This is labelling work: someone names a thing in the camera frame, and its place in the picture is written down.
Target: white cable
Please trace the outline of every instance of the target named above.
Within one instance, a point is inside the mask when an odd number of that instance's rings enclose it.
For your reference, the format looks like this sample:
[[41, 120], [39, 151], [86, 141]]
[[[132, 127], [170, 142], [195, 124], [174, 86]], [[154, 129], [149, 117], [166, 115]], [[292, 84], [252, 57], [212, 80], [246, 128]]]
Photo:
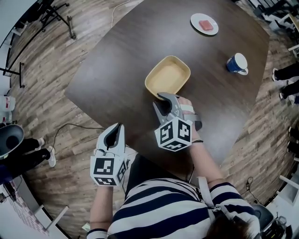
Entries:
[[126, 2], [124, 2], [124, 3], [121, 3], [120, 5], [116, 6], [116, 7], [113, 9], [113, 12], [112, 12], [112, 23], [111, 23], [111, 28], [113, 27], [113, 20], [114, 20], [113, 14], [114, 14], [114, 11], [115, 11], [118, 7], [120, 7], [121, 5], [124, 5], [124, 4], [126, 4], [126, 3], [130, 2], [130, 1], [131, 1], [131, 0], [128, 0], [128, 1], [126, 1]]

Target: striped shirt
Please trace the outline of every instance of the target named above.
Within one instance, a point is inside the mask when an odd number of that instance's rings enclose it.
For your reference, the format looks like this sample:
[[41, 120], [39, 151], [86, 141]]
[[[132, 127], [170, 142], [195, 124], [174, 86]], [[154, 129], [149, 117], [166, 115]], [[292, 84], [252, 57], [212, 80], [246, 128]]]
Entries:
[[[253, 208], [231, 184], [218, 184], [210, 193], [214, 205], [221, 207], [227, 218], [238, 216], [249, 223], [253, 237], [259, 233]], [[162, 178], [131, 189], [108, 231], [93, 229], [87, 239], [106, 239], [109, 235], [117, 239], [202, 239], [210, 225], [207, 205], [197, 188], [183, 181]]]

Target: pink food item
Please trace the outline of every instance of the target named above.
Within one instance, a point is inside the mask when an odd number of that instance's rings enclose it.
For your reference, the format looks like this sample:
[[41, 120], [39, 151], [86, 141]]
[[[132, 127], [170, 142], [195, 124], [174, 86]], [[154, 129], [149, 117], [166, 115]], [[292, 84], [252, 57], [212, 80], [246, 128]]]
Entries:
[[199, 25], [205, 31], [212, 31], [214, 29], [212, 24], [209, 22], [209, 20], [201, 20], [201, 21], [199, 21]]

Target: person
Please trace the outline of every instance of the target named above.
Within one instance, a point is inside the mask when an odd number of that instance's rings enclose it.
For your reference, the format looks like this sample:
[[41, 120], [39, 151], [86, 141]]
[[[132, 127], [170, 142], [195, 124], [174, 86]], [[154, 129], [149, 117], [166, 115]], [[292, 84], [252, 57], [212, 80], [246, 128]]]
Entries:
[[[178, 101], [192, 106], [185, 98], [180, 97]], [[206, 190], [215, 207], [207, 206], [198, 188], [138, 155], [131, 166], [124, 204], [114, 216], [113, 187], [98, 187], [90, 211], [91, 230], [87, 239], [249, 239], [258, 236], [260, 226], [255, 211], [234, 186], [224, 180], [194, 125], [192, 142], [188, 150], [195, 172], [206, 178]]]
[[[273, 69], [272, 79], [273, 81], [288, 80], [292, 77], [299, 76], [299, 63], [289, 65], [283, 69], [278, 70], [277, 68]], [[283, 88], [279, 93], [281, 99], [286, 99], [290, 95], [299, 93], [299, 81], [296, 81], [293, 84], [290, 84]]]
[[299, 131], [295, 128], [292, 128], [292, 127], [289, 127], [288, 131], [289, 131], [289, 136], [296, 139], [297, 142], [294, 143], [294, 142], [289, 141], [288, 144], [287, 144], [287, 152], [288, 153], [292, 152], [292, 153], [298, 155], [299, 154], [299, 143], [298, 143], [298, 141], [299, 141]]
[[52, 146], [41, 149], [44, 144], [43, 138], [24, 139], [6, 158], [0, 160], [0, 185], [33, 169], [44, 160], [48, 161], [50, 167], [54, 167], [56, 164], [55, 149]]

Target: forearm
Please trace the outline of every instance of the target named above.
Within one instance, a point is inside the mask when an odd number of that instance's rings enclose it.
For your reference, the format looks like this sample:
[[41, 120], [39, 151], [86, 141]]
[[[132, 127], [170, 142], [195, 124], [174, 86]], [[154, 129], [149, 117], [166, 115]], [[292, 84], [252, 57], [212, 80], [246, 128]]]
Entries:
[[112, 223], [113, 187], [99, 186], [90, 210], [91, 229], [102, 228], [108, 230]]
[[224, 182], [219, 166], [214, 162], [203, 143], [193, 143], [190, 155], [198, 176], [205, 177], [209, 188]]

